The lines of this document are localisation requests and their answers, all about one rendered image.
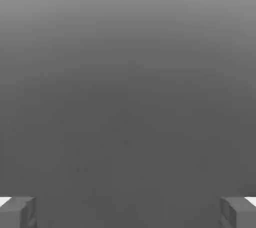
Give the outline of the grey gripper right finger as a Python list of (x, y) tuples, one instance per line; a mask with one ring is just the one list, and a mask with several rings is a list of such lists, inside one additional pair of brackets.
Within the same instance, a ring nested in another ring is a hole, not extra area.
[(256, 228), (256, 197), (221, 197), (219, 228)]

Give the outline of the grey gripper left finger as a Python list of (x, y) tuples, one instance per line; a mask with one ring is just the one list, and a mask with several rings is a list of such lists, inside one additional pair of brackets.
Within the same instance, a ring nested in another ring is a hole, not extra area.
[(0, 228), (37, 228), (37, 199), (10, 197), (0, 206)]

